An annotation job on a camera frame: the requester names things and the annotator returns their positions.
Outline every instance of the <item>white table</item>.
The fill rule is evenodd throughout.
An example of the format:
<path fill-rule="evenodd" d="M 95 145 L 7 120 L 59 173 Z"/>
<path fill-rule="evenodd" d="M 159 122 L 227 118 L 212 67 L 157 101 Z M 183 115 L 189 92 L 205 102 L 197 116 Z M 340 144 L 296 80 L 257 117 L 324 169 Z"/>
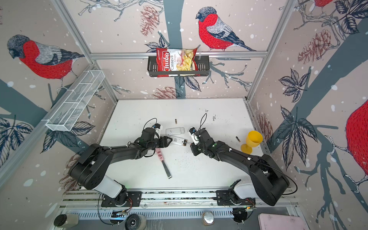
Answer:
<path fill-rule="evenodd" d="M 163 125 L 161 136 L 165 135 L 167 128 L 184 127 L 185 134 L 178 136 L 192 142 L 187 131 L 192 126 L 198 129 L 205 113 L 207 120 L 202 128 L 206 128 L 213 140 L 223 141 L 240 150 L 247 134 L 253 130 L 242 98 L 120 100 L 100 145 L 120 146 L 133 142 L 141 136 L 144 124 L 154 117 Z M 250 176 L 235 166 L 210 159 L 202 153 L 194 156 L 189 144 L 185 147 L 171 144 L 161 151 L 171 179 L 167 178 L 157 154 L 150 158 L 113 163 L 106 175 L 127 188 L 217 188 L 228 187 L 237 179 L 251 182 Z M 262 156 L 261 148 L 253 148 L 252 155 Z"/>

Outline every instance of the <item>white mesh basket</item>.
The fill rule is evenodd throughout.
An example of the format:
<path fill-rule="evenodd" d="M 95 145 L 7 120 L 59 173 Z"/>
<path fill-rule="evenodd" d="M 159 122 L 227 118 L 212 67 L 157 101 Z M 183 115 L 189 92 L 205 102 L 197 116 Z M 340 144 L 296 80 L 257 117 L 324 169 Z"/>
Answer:
<path fill-rule="evenodd" d="M 46 126 L 52 131 L 70 131 L 105 78 L 101 70 L 89 70 L 52 115 Z"/>

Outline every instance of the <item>red and white chip bag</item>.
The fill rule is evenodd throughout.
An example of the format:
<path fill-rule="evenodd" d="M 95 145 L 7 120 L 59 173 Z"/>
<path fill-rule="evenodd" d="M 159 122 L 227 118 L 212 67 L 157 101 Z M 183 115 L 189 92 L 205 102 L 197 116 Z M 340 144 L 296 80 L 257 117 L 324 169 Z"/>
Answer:
<path fill-rule="evenodd" d="M 181 49 L 156 49 L 157 71 L 190 71 L 198 70 L 194 61 L 197 49 L 181 50 Z M 180 76 L 188 76 L 193 74 L 180 74 Z M 176 77 L 177 74 L 158 75 L 158 77 Z"/>

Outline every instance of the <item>wallpaper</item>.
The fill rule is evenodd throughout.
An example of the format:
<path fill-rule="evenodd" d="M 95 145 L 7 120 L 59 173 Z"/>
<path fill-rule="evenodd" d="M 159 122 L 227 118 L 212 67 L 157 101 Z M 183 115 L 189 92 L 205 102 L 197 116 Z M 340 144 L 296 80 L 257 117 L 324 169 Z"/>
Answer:
<path fill-rule="evenodd" d="M 299 0 L 251 101 L 310 229 L 367 227 L 367 6 Z"/>
<path fill-rule="evenodd" d="M 150 77 L 147 60 L 98 60 L 119 99 L 245 97 L 261 58 L 210 58 L 208 77 Z"/>
<path fill-rule="evenodd" d="M 201 45 L 200 51 L 266 50 L 285 4 L 285 0 L 64 2 L 93 53 L 146 52 L 145 44 L 158 42 L 161 35 L 176 49 Z M 216 38 L 224 42 L 215 46 Z"/>
<path fill-rule="evenodd" d="M 1 1 L 0 31 L 1 170 L 88 63 L 49 1 Z M 100 86 L 70 132 L 40 137 L 0 188 L 0 229 L 46 229 L 63 193 L 78 188 L 68 169 L 99 141 L 113 106 Z"/>

